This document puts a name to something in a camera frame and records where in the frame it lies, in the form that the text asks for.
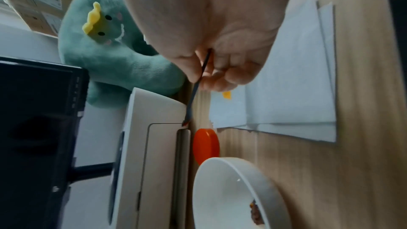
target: dinosaur plush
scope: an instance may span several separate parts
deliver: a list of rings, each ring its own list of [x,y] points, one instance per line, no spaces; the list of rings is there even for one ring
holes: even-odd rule
[[[87,102],[120,107],[134,87],[170,96],[185,75],[146,43],[123,0],[73,0],[59,32],[62,62],[86,68]]]

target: cardboard box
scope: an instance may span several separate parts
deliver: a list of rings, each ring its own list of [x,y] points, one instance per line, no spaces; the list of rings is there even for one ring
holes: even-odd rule
[[[58,36],[72,0],[7,0],[31,30]]]

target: stack of paper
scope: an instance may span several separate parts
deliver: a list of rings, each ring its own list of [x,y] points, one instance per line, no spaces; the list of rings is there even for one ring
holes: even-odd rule
[[[214,128],[235,127],[336,141],[333,5],[315,0],[288,12],[253,82],[211,94]]]

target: dark floor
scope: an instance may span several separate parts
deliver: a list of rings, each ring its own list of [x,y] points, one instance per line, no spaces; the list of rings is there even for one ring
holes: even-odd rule
[[[407,85],[407,0],[390,0],[393,22],[404,72],[404,84]]]

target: wood grain surface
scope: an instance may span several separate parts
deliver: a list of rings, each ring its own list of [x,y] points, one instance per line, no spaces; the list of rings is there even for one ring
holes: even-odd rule
[[[305,0],[290,0],[288,9]],[[279,187],[293,228],[407,228],[407,104],[388,0],[335,5],[337,144],[218,130],[221,156],[246,159]],[[211,128],[210,94],[194,102],[192,132]],[[194,228],[191,156],[188,229]]]

